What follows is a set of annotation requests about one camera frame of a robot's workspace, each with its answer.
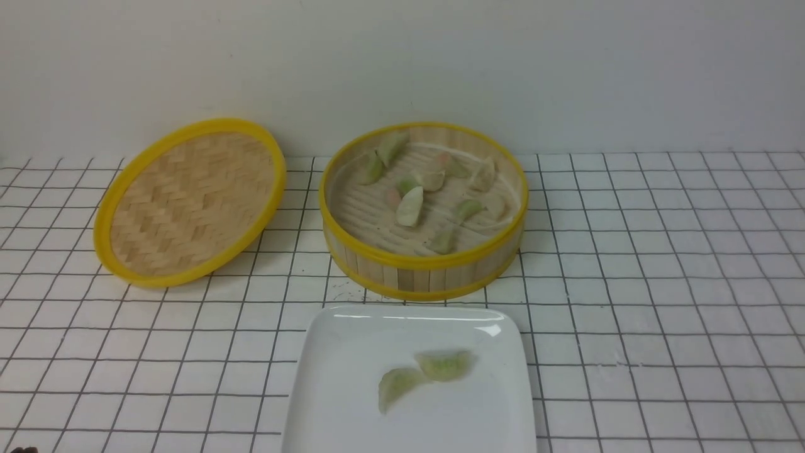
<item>white wall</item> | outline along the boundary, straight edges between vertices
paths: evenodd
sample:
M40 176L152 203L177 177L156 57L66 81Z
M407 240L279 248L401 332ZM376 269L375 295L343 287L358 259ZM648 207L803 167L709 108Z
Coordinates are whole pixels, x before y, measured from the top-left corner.
M805 149L804 0L1 0L0 152L218 115L327 155L437 119L516 152Z

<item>dumpling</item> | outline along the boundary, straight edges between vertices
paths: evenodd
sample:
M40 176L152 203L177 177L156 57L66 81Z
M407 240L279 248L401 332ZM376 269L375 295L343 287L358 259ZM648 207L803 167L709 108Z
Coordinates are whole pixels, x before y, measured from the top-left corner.
M474 361L470 351L422 353L414 358L426 378L439 382L461 379L469 373Z
M385 414L397 400L425 382L427 378L416 368L395 368L384 374L378 385L380 413Z

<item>yellow rim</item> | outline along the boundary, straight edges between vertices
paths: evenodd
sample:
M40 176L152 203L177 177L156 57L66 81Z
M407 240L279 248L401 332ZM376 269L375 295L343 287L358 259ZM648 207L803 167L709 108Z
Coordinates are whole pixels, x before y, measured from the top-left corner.
M366 245L365 243L359 241L355 237L353 237L350 233L348 233L344 228L341 228L341 225L336 222L336 219L330 214L330 210L327 207L327 200L324 195L324 185L328 180L328 176L332 171L333 165L338 161L338 159L344 155L350 148L355 146L356 143L359 143L369 137L374 135L379 135L386 133L388 131L393 131L396 129L404 129L408 127L446 127L448 129L454 129L456 131L462 131L466 134L475 135L477 138L484 140L485 142L492 145L495 149L497 149L509 162L511 162L514 167L519 170L518 174L520 175L521 179L521 199L522 204L520 206L520 210L517 212L517 215L514 216L511 224L508 228L501 231L497 235L495 235L489 241L483 243L482 245L466 250L461 251L459 253L452 253L450 255L443 255L443 256L405 256L405 255L396 255L394 253L389 253L388 251L380 250L379 248L371 247ZM480 132L473 131L472 129L468 129L466 127L457 126L455 124L449 123L438 123L438 122L421 122L421 123L404 123L404 124L397 124L394 126L383 127L381 129L377 129L376 131L371 131L367 134L361 135L360 137L356 138L355 140L347 143L344 147L342 147L336 155L332 157L329 164L327 164L327 168L324 169L324 174L322 175L321 182L319 184L319 207L321 209L321 217L324 223L327 225L329 230L332 232L336 238L338 238L345 246L349 247L357 254L364 256L370 260L377 261L380 264L385 264L387 266L392 266L395 268L403 268L403 269L411 269L411 270L428 270L433 268L448 268L453 266L461 266L463 264L469 264L474 261L477 261L482 256L487 255L488 253L497 250L497 248L504 243L514 232L520 222L522 221L523 217L526 215L526 211L528 209L528 184L526 182L526 175L522 171L522 167L520 163L511 155L511 153L506 150L502 145L498 142L492 140L491 138L483 135ZM354 280L361 283L360 277L355 278Z
M203 264L187 271L167 276L144 276L130 271L115 256L109 237L112 217L114 216L114 211L118 208L118 203L123 197L123 194L129 188L132 181L139 176L140 172L164 152L200 135L215 134L217 132L240 132L250 135L260 140L271 154L274 165L275 182L265 209L263 209L258 219L236 243ZM274 216L277 208L279 208L279 203L282 201L282 193L285 190L285 178L285 159L283 158L283 154L279 150L279 146L274 140L274 137L258 124L237 118L219 118L183 127L163 137L144 152L140 153L140 155L134 158L134 160L123 169L120 175L114 179L114 182L106 191L101 201L101 207L98 209L95 219L95 228L93 231L95 252L104 267L109 269L114 275L119 276L133 285L165 287L181 285L193 281L229 262L258 237L263 228L266 227L266 224L271 220L271 217Z
M502 273L509 268L514 258L517 257L517 249L514 249L511 256L506 260L506 262L500 267L495 269L494 272L489 274L488 276L484 277L483 279L476 281L475 283L467 286L462 286L456 289L449 289L446 291L432 291L427 293L417 293L415 291L402 291L400 289L389 288L387 286L380 285L372 280L359 276L355 272L353 272L349 267L341 261L341 258L336 256L333 252L332 247L330 246L330 241L327 239L327 236L324 237L324 241L327 243L327 249L330 251L330 256L332 256L332 260L336 262L338 268L349 278L354 280L360 286L368 289L369 291L374 291L381 296L391 297L393 299L401 299L404 301L412 301L412 302L439 302L444 301L446 299L455 299L457 297L466 296L470 293L475 293L478 289L485 287L486 285L492 283L496 278L498 278Z

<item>bamboo steamer lid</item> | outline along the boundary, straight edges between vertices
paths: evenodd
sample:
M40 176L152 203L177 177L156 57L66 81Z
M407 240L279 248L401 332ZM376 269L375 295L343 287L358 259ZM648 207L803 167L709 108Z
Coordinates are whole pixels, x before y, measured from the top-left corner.
M96 253L132 285L181 285L254 241L279 207L285 162L257 124L215 119L180 129L144 151L107 190Z

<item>white plate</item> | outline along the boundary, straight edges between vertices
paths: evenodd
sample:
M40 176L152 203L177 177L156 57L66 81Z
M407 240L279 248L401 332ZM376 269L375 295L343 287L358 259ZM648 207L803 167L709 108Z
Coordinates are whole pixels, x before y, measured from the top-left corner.
M378 411L378 382L414 354L469 349L462 380L414 389ZM534 453L534 409L518 328L492 310L346 305L308 329L283 453Z

